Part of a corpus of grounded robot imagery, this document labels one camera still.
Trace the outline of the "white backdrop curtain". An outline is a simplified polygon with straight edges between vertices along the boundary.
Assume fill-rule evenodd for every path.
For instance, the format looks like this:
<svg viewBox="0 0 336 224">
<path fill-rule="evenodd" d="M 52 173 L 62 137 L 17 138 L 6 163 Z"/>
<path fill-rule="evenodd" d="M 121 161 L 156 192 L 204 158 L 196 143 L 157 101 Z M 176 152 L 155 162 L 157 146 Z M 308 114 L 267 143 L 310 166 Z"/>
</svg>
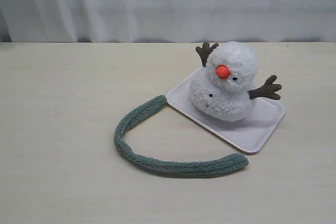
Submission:
<svg viewBox="0 0 336 224">
<path fill-rule="evenodd" d="M 1 0 L 1 40 L 335 41 L 335 0 Z"/>
</svg>

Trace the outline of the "white plush snowman toy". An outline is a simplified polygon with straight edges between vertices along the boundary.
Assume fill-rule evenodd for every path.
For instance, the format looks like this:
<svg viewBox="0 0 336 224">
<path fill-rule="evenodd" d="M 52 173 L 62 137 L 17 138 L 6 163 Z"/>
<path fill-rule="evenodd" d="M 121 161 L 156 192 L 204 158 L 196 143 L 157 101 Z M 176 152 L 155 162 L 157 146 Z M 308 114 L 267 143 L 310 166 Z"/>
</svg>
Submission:
<svg viewBox="0 0 336 224">
<path fill-rule="evenodd" d="M 275 74 L 258 88 L 253 86 L 257 74 L 257 56 L 246 44 L 229 41 L 222 45 L 208 42 L 195 48 L 202 67 L 190 81 L 192 104 L 204 114 L 224 122 L 247 118 L 258 98 L 280 100 L 281 84 Z"/>
</svg>

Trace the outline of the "white rectangular tray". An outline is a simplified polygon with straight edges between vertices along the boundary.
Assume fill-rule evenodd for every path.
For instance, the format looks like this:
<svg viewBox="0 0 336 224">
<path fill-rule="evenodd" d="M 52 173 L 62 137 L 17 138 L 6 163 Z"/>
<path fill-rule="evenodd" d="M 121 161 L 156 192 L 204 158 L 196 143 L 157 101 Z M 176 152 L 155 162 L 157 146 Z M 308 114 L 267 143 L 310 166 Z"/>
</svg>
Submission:
<svg viewBox="0 0 336 224">
<path fill-rule="evenodd" d="M 189 84 L 200 70 L 197 68 L 167 93 L 168 104 L 239 151 L 245 154 L 259 152 L 285 116 L 283 104 L 280 101 L 259 98 L 251 115 L 244 120 L 224 122 L 215 119 L 199 111 L 190 101 Z"/>
</svg>

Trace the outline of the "green fuzzy scarf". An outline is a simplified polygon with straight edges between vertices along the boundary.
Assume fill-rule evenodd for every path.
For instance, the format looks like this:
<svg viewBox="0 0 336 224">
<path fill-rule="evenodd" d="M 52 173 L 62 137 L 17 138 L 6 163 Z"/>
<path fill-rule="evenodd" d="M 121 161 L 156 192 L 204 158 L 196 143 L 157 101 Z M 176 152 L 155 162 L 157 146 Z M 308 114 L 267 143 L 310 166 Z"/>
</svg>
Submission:
<svg viewBox="0 0 336 224">
<path fill-rule="evenodd" d="M 173 162 L 135 153 L 124 140 L 125 134 L 160 112 L 168 105 L 165 95 L 158 95 L 132 109 L 117 124 L 114 131 L 114 145 L 121 157 L 143 170 L 167 177 L 216 178 L 240 172 L 249 165 L 246 156 L 233 153 L 219 159 L 200 162 Z"/>
</svg>

